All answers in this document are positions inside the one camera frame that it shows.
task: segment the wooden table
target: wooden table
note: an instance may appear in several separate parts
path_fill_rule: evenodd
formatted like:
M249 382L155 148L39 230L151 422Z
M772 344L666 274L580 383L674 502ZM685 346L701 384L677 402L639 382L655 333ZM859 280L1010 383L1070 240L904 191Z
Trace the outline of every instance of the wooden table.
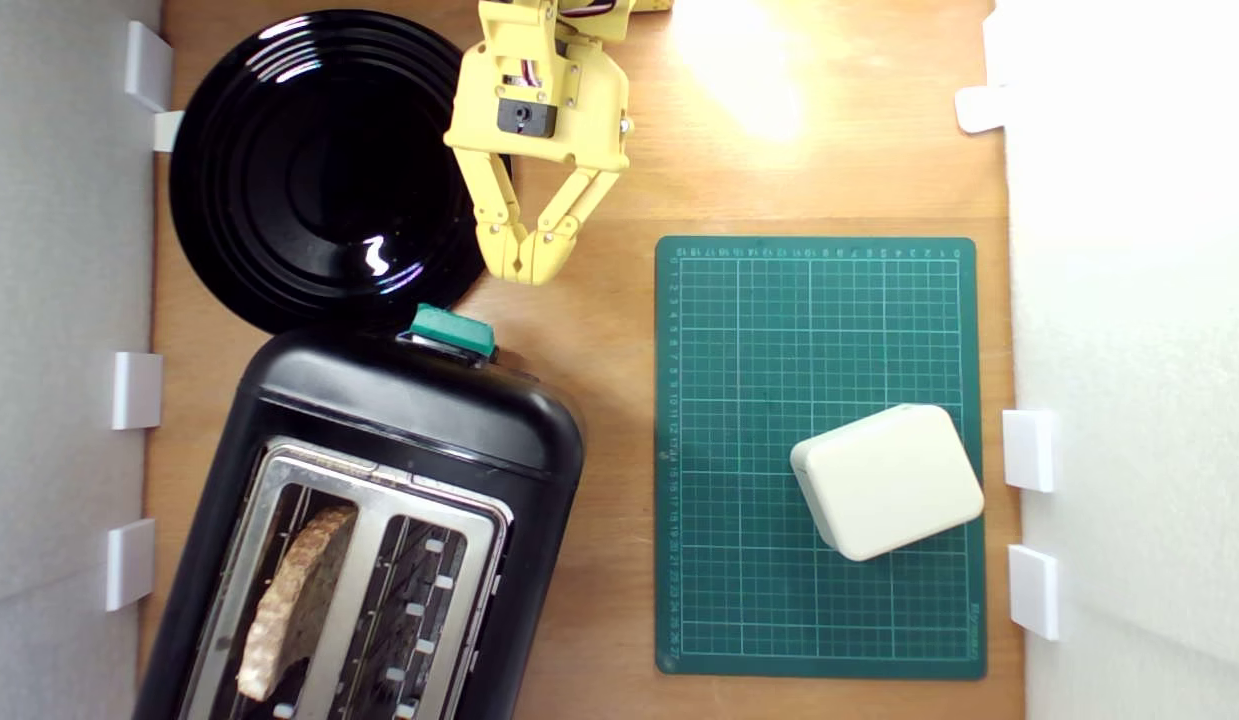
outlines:
M476 2L167 0L175 102L239 40L289 15L369 5L467 47ZM1023 648L1009 621L1006 545L1018 502L1000 470L1012 405L1000 136L957 129L953 92L983 82L990 0L678 0L633 19L610 51L632 79L632 170L545 288L486 278L465 314L496 326L533 372L584 398L590 455L518 718L987 718L1023 714ZM147 447L145 511L157 519L152 643L239 374L263 333L195 279L175 238L159 160L154 346L166 414ZM532 217L564 169L520 164ZM668 233L943 233L979 243L987 488L990 672L979 683L662 675L654 664L652 423L655 242ZM551 343L554 349L546 347Z

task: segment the toaster slot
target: toaster slot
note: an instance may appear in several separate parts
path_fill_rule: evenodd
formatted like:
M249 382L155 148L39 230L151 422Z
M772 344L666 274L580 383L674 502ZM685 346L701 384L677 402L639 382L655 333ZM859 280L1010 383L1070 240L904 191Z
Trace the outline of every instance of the toaster slot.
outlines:
M212 718L285 718L286 708L299 703L356 514L343 497L307 486L281 487L239 630L217 641L230 644L230 673L217 689ZM286 587L273 587L279 577ZM243 691L247 679L253 696Z
M183 718L450 719L509 532L496 498L275 442L247 498Z
M418 710L447 616L473 612L471 602L453 602L465 548L463 534L455 530L403 516L392 519L331 720L410 718ZM453 665L436 667L436 673L451 675Z

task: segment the black toaster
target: black toaster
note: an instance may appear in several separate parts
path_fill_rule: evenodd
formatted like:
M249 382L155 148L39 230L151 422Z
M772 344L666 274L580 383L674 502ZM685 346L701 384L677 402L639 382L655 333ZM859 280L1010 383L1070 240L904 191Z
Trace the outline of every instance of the black toaster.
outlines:
M510 715L582 434L535 379L436 318L463 325L426 307L398 338L310 328L254 357L136 720ZM337 509L346 528L295 575L305 525ZM279 612L266 599L285 573L307 585L281 591ZM273 678L252 698L243 669L252 642L266 646L264 615L299 637L264 648Z

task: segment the green cutting mat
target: green cutting mat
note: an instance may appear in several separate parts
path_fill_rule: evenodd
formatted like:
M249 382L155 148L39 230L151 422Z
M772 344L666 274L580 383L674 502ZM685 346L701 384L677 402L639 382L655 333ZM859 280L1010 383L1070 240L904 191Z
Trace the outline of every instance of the green cutting mat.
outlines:
M974 243L665 237L655 263L660 669L981 678L983 519L852 563L788 465L803 437L927 402L983 478Z

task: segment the white box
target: white box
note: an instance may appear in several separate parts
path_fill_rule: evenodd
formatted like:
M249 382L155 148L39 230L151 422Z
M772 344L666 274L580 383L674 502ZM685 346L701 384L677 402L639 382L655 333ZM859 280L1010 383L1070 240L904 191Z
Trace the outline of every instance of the white box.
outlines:
M984 512L979 480L943 406L892 406L799 442L790 461L820 537L851 560Z

